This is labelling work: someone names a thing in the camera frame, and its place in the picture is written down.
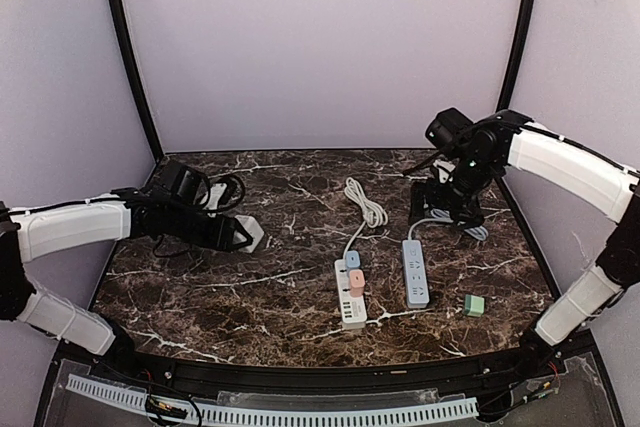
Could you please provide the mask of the white power strip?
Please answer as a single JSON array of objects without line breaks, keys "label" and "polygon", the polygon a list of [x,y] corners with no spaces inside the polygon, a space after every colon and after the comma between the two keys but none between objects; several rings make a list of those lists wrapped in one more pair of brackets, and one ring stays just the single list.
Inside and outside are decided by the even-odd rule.
[{"label": "white power strip", "polygon": [[334,262],[334,274],[342,327],[345,330],[363,329],[368,320],[364,296],[351,295],[349,276],[343,259]]}]

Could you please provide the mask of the white cube socket adapter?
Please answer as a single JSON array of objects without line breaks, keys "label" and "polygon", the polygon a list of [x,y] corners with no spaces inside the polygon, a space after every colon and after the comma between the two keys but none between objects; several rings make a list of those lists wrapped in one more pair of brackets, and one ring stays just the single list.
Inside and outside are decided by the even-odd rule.
[{"label": "white cube socket adapter", "polygon": [[264,237],[263,228],[253,216],[237,215],[235,219],[239,227],[234,232],[234,246],[239,245],[239,252],[254,252]]}]

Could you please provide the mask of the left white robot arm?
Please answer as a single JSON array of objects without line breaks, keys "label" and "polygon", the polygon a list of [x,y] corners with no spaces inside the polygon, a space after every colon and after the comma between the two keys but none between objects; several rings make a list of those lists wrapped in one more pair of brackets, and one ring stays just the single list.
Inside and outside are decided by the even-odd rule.
[{"label": "left white robot arm", "polygon": [[253,252],[264,230],[252,216],[227,215],[229,188],[158,184],[116,189],[79,201],[1,210],[1,318],[19,321],[101,357],[120,383],[141,374],[129,335],[114,321],[89,312],[35,281],[24,266],[84,245],[149,237],[175,237],[218,252]]}]

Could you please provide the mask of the pink plug charger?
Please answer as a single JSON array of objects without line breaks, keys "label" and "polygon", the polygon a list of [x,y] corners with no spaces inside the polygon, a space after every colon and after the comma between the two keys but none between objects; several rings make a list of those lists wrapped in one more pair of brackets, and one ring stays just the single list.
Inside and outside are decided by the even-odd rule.
[{"label": "pink plug charger", "polygon": [[360,298],[364,294],[366,280],[361,269],[351,269],[348,272],[349,293],[352,298]]}]

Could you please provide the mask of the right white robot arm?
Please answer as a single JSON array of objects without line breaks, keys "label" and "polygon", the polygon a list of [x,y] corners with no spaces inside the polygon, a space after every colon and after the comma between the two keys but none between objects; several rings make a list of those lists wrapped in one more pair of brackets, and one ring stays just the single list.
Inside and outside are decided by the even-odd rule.
[{"label": "right white robot arm", "polygon": [[429,209],[462,229],[484,222],[479,196],[507,168],[534,174],[601,211],[615,228],[595,261],[522,336],[510,360],[521,381],[534,379],[549,352],[612,298],[639,282],[639,173],[532,118],[502,110],[477,122],[456,108],[439,112],[425,132],[452,169],[420,183]]}]

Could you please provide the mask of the grey blue power strip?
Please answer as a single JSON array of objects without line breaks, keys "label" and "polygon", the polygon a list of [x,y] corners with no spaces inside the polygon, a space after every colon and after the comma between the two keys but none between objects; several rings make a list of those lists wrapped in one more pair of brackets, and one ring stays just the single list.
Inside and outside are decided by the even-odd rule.
[{"label": "grey blue power strip", "polygon": [[407,307],[426,308],[430,302],[430,295],[421,242],[405,239],[402,242],[402,259]]}]

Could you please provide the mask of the blue plug charger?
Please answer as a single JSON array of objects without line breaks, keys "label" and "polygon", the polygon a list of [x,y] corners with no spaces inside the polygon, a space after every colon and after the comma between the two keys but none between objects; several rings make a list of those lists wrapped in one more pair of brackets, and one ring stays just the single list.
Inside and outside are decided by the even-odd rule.
[{"label": "blue plug charger", "polygon": [[347,271],[361,268],[361,259],[358,251],[349,250],[344,256],[345,268]]}]

